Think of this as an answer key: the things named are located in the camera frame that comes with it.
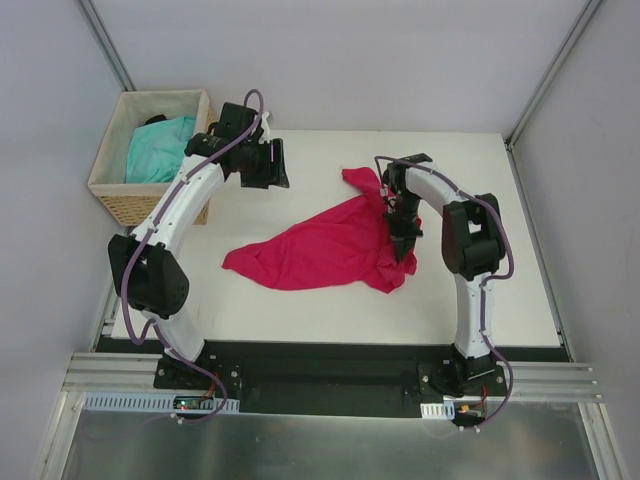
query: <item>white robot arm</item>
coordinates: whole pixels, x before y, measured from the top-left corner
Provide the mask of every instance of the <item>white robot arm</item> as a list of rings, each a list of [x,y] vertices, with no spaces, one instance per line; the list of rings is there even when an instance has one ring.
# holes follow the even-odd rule
[[[259,97],[260,112],[225,103],[213,135],[199,133],[189,141],[178,175],[149,217],[131,235],[115,235],[109,242],[117,294],[153,320],[171,346],[170,356],[173,351],[195,362],[204,346],[185,305],[189,281],[176,260],[202,207],[233,172],[240,173],[243,187],[289,187],[282,140],[270,138]],[[127,306],[123,310],[129,336],[141,343]]]
[[[463,203],[466,201],[449,185],[424,170],[408,169],[406,172],[406,185],[408,191],[426,201],[441,216],[445,205],[451,202]],[[472,280],[467,280],[460,273],[454,274],[458,306],[458,328],[453,344],[465,358],[480,358],[490,353],[489,347],[483,341],[480,333],[480,284],[488,275],[489,273],[482,273],[473,277]],[[485,305],[487,309],[485,310],[486,330],[487,336],[491,339],[493,295],[491,294],[490,284],[486,288],[488,289]]]
[[[449,368],[430,384],[444,394],[458,396],[461,385],[495,370],[491,335],[492,285],[500,260],[508,250],[499,219],[497,199],[491,194],[472,196],[437,169],[425,154],[402,159],[377,157],[392,163],[383,183],[395,197],[387,200],[386,215],[398,261],[422,236],[417,222],[418,206],[426,201],[443,219],[442,256],[454,275],[457,291],[458,327]],[[508,278],[512,273],[500,278]]]

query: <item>gray wall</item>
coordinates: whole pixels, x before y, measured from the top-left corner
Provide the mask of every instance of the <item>gray wall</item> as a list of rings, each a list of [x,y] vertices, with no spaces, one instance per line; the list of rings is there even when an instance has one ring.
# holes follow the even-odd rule
[[[138,89],[259,87],[277,128],[502,132],[585,0],[94,0]]]
[[[516,146],[578,359],[640,477],[640,2],[609,0]]]
[[[86,181],[118,87],[72,0],[0,6],[0,478],[26,479],[87,347],[115,222]]]

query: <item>pink cloth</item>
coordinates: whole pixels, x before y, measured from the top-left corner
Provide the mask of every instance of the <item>pink cloth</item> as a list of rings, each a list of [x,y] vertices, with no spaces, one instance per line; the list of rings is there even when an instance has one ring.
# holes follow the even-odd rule
[[[380,182],[370,168],[342,170],[362,192],[273,239],[229,252],[222,268],[277,290],[346,285],[357,280],[389,293],[416,271],[411,252],[395,260]]]

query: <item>purple cable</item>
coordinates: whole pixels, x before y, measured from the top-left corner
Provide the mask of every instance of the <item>purple cable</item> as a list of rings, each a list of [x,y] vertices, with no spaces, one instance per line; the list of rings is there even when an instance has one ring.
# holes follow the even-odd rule
[[[449,177],[447,177],[443,173],[433,168],[429,168],[419,163],[415,164],[415,163],[408,162],[406,160],[402,160],[400,158],[393,158],[393,157],[376,156],[374,157],[374,160],[378,167],[378,172],[380,173],[382,172],[382,169],[380,168],[380,161],[384,160],[384,161],[396,163],[399,165],[404,165],[410,168],[417,168],[418,170],[423,170],[427,173],[434,175],[435,177],[439,178],[444,183],[446,183],[449,187],[451,187],[461,197],[466,198],[467,200],[483,207],[487,212],[489,212],[489,215],[491,215],[491,218],[493,218],[493,221],[496,223],[496,226],[498,227],[498,231],[500,232],[500,237],[504,242],[505,251],[507,253],[507,261],[509,263],[509,268],[507,270],[507,273],[489,275],[480,283],[480,334],[482,335],[482,339],[485,345],[491,351],[491,353],[493,353],[496,356],[496,358],[501,362],[503,362],[507,367],[507,371],[509,372],[509,387],[507,388],[507,394],[504,396],[504,399],[502,400],[500,405],[498,405],[498,408],[496,408],[495,411],[482,422],[482,425],[484,425],[485,423],[493,419],[496,415],[498,415],[507,405],[507,403],[509,402],[509,399],[511,398],[511,394],[513,393],[513,380],[514,380],[513,367],[508,362],[508,360],[504,357],[504,355],[502,355],[498,351],[498,349],[493,345],[491,340],[489,340],[489,337],[486,335],[487,319],[486,319],[485,306],[487,304],[487,292],[485,290],[485,287],[487,283],[489,283],[492,280],[507,280],[511,278],[513,276],[513,272],[515,268],[515,264],[513,261],[513,250],[511,249],[511,244],[509,243],[507,232],[505,232],[504,226],[502,225],[502,220],[500,219],[500,215],[498,215],[498,212],[496,212],[496,210],[487,202],[479,198],[476,198],[473,195],[470,195],[463,190],[460,190],[460,188],[458,188],[458,186],[455,184],[453,180],[451,180]]]

